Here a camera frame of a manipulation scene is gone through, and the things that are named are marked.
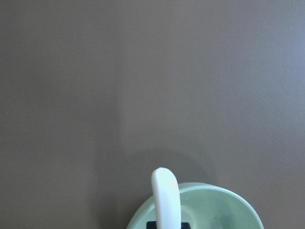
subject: white spoon handle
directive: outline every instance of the white spoon handle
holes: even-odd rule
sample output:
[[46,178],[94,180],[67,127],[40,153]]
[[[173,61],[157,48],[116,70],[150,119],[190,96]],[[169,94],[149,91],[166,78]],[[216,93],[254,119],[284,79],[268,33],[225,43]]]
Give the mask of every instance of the white spoon handle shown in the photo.
[[152,191],[155,201],[158,229],[181,229],[181,203],[178,183],[167,168],[152,173]]

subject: gray table surface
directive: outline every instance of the gray table surface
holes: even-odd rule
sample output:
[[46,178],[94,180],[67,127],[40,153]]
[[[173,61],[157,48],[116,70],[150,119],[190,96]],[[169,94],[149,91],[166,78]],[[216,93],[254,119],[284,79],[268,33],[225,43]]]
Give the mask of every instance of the gray table surface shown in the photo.
[[305,228],[305,1],[0,1],[0,18],[0,228],[125,228],[159,166]]

